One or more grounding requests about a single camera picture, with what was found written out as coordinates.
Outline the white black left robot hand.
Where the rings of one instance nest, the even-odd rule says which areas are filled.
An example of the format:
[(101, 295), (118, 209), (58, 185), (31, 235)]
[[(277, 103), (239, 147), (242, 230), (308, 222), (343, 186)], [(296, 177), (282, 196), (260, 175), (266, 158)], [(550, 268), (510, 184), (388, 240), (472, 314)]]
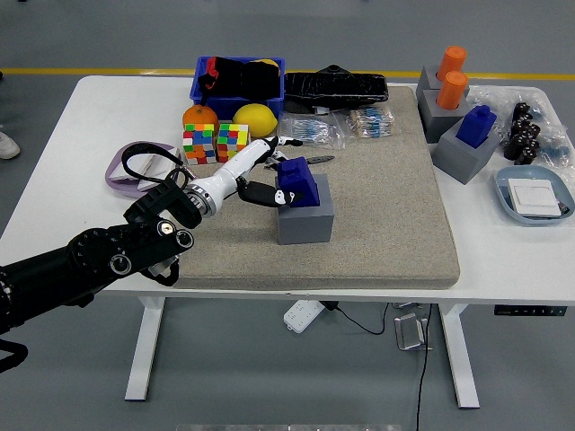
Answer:
[(259, 163), (281, 154), (278, 145), (301, 146), (302, 141), (285, 136), (257, 139), (233, 156), (212, 176), (197, 178), (184, 188), (184, 192), (203, 217), (214, 216), (223, 201), (235, 192), (241, 200), (264, 207), (282, 207), (302, 199), (302, 193), (275, 189), (256, 181), (247, 181), (247, 174)]

